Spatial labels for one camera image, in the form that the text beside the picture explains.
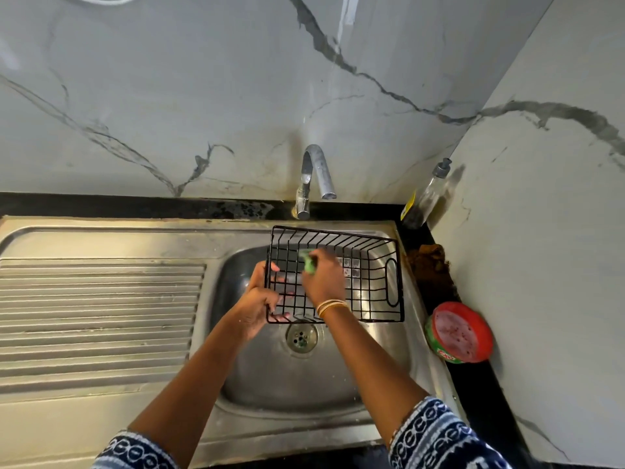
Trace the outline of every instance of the yellow label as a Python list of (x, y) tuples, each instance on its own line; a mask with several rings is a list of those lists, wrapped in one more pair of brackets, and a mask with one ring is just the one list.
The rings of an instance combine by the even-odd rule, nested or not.
[(412, 197), (410, 198), (410, 200), (406, 203), (406, 205), (404, 206), (401, 215), (399, 217), (399, 220), (404, 220), (404, 217), (406, 217), (406, 214), (408, 213), (408, 211), (410, 210), (410, 208), (414, 205), (414, 200), (417, 197), (417, 190), (415, 189), (414, 192), (412, 193)]

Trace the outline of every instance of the blue patterned sleeve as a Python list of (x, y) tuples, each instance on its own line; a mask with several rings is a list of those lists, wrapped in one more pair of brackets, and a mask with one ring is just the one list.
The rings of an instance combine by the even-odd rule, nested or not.
[(120, 431), (91, 469), (179, 469), (161, 447), (140, 434)]
[(389, 461), (394, 469), (511, 469), (448, 406), (428, 396), (391, 441)]

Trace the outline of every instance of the person's left hand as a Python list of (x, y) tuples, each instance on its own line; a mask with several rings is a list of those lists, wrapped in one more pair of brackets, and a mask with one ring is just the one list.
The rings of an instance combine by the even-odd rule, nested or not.
[[(280, 271), (273, 262), (271, 262), (271, 269)], [(267, 323), (267, 306), (269, 305), (270, 311), (273, 312), (280, 299), (280, 295), (276, 291), (264, 287), (264, 278), (265, 262), (259, 261), (254, 267), (254, 272), (243, 296), (224, 316), (241, 326), (245, 341), (253, 339), (258, 334)], [(278, 322), (288, 321), (285, 316), (274, 316), (274, 319)]]

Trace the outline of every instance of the wire basket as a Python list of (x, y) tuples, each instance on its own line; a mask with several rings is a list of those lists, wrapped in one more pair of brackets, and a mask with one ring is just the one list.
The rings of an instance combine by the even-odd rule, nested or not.
[[(399, 246), (387, 237), (346, 232), (275, 226), (265, 267), (265, 287), (281, 297), (274, 315), (282, 322), (322, 323), (302, 286), (304, 261), (299, 253), (325, 248), (336, 255), (343, 267), (346, 301), (357, 319), (366, 323), (401, 323), (404, 299)], [(271, 269), (269, 262), (280, 271)], [(267, 321), (277, 323), (267, 310)]]

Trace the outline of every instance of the wall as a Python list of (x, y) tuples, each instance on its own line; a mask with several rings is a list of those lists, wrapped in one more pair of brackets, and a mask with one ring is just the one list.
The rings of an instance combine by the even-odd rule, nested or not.
[(623, 0), (553, 1), (454, 152), (433, 226), (546, 461), (625, 461), (624, 69)]
[(550, 2), (3, 0), (0, 189), (405, 201)]

